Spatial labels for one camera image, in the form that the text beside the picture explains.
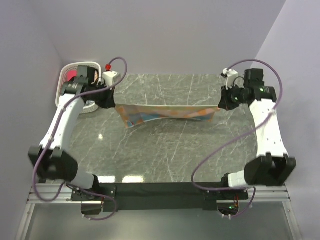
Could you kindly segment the orange patterned towel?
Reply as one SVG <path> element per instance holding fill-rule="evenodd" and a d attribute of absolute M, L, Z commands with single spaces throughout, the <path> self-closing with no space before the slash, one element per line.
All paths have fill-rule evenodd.
<path fill-rule="evenodd" d="M 146 122 L 162 119 L 211 121 L 215 113 L 220 111 L 220 108 L 216 105 L 117 104 L 115 110 L 123 120 L 124 126 L 128 129 Z"/>

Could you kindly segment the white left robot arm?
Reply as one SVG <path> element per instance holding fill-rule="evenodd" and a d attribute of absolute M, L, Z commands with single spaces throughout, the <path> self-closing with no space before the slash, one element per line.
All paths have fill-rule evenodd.
<path fill-rule="evenodd" d="M 102 193 L 98 177 L 81 170 L 78 162 L 69 154 L 68 147 L 79 115 L 87 102 L 103 109 L 116 106 L 115 86 L 123 76 L 99 66 L 78 65 L 76 69 L 63 70 L 65 82 L 58 92 L 57 111 L 52 123 L 38 146 L 30 147 L 28 157 L 33 165 L 32 186 L 37 179 L 61 180 L 64 184 L 79 188 L 84 197 L 95 201 Z"/>

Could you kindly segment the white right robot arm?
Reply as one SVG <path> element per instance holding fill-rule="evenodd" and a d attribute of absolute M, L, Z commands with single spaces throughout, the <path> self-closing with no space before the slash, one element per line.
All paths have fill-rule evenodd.
<path fill-rule="evenodd" d="M 221 88 L 218 107 L 231 111 L 241 104 L 248 105 L 256 128 L 257 153 L 256 158 L 247 163 L 242 171 L 223 176 L 220 195 L 230 200 L 237 195 L 238 188 L 282 186 L 297 161 L 289 156 L 282 140 L 274 87 L 265 85 L 264 72 L 258 68 L 245 70 L 242 87 L 235 84 L 240 78 L 237 71 L 226 68 L 221 75 L 226 79 L 226 84 Z"/>

